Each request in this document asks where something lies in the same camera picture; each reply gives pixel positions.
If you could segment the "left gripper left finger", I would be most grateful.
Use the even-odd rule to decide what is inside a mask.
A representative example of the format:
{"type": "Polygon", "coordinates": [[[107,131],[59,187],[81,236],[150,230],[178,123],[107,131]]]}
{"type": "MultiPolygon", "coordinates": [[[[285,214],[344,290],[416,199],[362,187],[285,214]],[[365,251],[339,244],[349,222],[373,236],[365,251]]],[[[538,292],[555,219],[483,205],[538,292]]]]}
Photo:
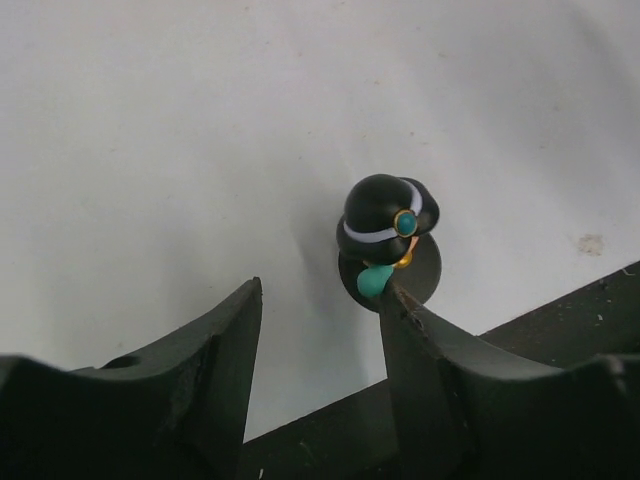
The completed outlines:
{"type": "Polygon", "coordinates": [[[262,320],[251,279],[213,310],[100,368],[1,359],[5,479],[232,479],[262,320]]]}

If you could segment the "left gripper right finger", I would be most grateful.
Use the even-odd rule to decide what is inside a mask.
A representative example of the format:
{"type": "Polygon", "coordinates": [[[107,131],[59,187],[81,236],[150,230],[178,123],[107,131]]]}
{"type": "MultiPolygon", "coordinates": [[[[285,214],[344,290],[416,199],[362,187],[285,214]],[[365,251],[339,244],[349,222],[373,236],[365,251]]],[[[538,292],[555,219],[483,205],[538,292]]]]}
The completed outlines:
{"type": "Polygon", "coordinates": [[[635,479],[639,359],[556,368],[493,346],[402,288],[380,328],[405,479],[635,479]]]}

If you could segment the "black duck figurine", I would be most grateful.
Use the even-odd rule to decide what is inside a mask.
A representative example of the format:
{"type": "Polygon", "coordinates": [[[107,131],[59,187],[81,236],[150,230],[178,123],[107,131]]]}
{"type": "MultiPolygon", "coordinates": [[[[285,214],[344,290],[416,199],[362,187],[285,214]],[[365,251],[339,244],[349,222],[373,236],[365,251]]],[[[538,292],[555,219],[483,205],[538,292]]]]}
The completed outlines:
{"type": "Polygon", "coordinates": [[[386,286],[397,283],[424,303],[442,272],[432,236],[437,201],[417,179],[370,175],[351,189],[336,227],[338,269],[349,295],[378,312],[386,286]]]}

